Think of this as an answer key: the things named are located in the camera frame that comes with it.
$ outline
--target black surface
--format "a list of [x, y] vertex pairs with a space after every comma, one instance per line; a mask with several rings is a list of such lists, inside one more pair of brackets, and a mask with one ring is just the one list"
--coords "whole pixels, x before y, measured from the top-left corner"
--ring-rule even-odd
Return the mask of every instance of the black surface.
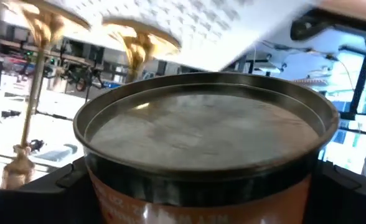
[[291, 40], [305, 41], [318, 35], [330, 26], [330, 22], [320, 21], [311, 16], [303, 16], [291, 24], [289, 36]]
[[102, 223], [83, 158], [20, 190], [0, 190], [0, 223]]
[[356, 112], [344, 112], [344, 111], [339, 112], [339, 118], [347, 121], [355, 121], [356, 115], [357, 115]]
[[181, 66], [181, 73], [193, 73], [193, 72], [203, 72], [203, 71], [196, 68], [186, 67], [184, 65]]
[[5, 39], [8, 41], [14, 40], [14, 33], [16, 28], [14, 26], [6, 26], [6, 36]]
[[[0, 190], [0, 223], [102, 223], [84, 159], [18, 191]], [[366, 223], [366, 177], [319, 161], [304, 224], [355, 223]]]
[[167, 65], [167, 62], [162, 61], [162, 60], [158, 60], [158, 67], [157, 67], [157, 73], [156, 74], [159, 75], [159, 76], [165, 75], [166, 65]]
[[360, 97], [364, 91], [366, 81], [366, 57], [363, 59], [362, 68], [360, 69], [359, 78], [357, 79], [352, 101], [350, 102], [349, 113], [357, 113], [359, 107]]
[[241, 73], [244, 72], [245, 62], [246, 62], [246, 54], [238, 59], [237, 72], [241, 72]]
[[330, 27], [343, 32], [348, 32], [355, 35], [366, 37], [366, 21], [356, 19], [349, 16], [335, 14], [322, 9], [313, 9], [304, 15], [317, 21], [331, 24]]
[[312, 179], [304, 223], [366, 223], [366, 177], [322, 162]]
[[90, 52], [88, 59], [94, 61], [96, 64], [103, 64], [104, 47], [97, 47], [95, 45], [90, 45]]
[[252, 74], [253, 73], [253, 68], [254, 68], [254, 63], [253, 62], [251, 62], [250, 63], [250, 69], [248, 70], [248, 74]]
[[351, 46], [348, 46], [348, 45], [342, 45], [342, 46], [340, 46], [339, 47], [339, 50], [340, 51], [352, 52], [352, 53], [359, 54], [359, 55], [363, 55], [363, 56], [366, 57], [366, 51], [364, 51], [362, 49], [355, 48], [355, 47], [351, 47]]

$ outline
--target metal tin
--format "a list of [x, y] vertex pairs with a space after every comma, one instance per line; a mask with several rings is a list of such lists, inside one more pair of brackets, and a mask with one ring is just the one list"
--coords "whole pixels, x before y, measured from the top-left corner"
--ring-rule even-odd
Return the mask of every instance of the metal tin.
[[111, 90], [81, 108], [73, 127], [96, 187], [140, 202], [217, 208], [309, 182], [337, 124], [334, 106], [297, 84], [190, 73]]

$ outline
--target white ceiling panel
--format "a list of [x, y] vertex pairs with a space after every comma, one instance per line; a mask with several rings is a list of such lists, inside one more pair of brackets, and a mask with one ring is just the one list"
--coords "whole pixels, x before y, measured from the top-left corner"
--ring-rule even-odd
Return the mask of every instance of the white ceiling panel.
[[[122, 50], [101, 29], [103, 16], [134, 18], [168, 30], [182, 42], [178, 55], [164, 60], [218, 71], [246, 52], [261, 37], [291, 21], [314, 0], [52, 0], [86, 19], [91, 32], [69, 38]], [[3, 19], [27, 27], [23, 18]]]

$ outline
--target can lid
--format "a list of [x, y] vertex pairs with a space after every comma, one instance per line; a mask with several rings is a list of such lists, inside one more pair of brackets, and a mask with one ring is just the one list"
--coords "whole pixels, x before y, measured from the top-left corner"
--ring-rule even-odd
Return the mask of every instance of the can lid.
[[148, 166], [215, 170], [290, 160], [317, 138], [301, 118], [270, 103], [187, 93], [116, 114], [90, 142], [107, 156]]
[[307, 166], [337, 123], [331, 102], [295, 83], [190, 73], [100, 95], [77, 113], [74, 132], [88, 153], [135, 170], [232, 179], [274, 172], [291, 161]]

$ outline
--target gold lamp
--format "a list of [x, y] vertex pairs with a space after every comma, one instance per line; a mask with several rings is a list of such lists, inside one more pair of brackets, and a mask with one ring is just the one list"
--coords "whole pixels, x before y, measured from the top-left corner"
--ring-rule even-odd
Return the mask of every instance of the gold lamp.
[[24, 148], [27, 146], [31, 115], [36, 110], [39, 100], [43, 80], [45, 51], [50, 50], [62, 38], [65, 29], [74, 29], [76, 31], [88, 30], [90, 25], [84, 19], [44, 0], [11, 1], [7, 3], [7, 8], [24, 16], [35, 44], [38, 46], [35, 72], [32, 79], [20, 144], [20, 147]]
[[126, 83], [135, 81], [143, 65], [153, 57], [176, 54], [181, 43], [169, 33], [132, 19], [103, 18], [107, 34], [123, 45], [128, 57]]

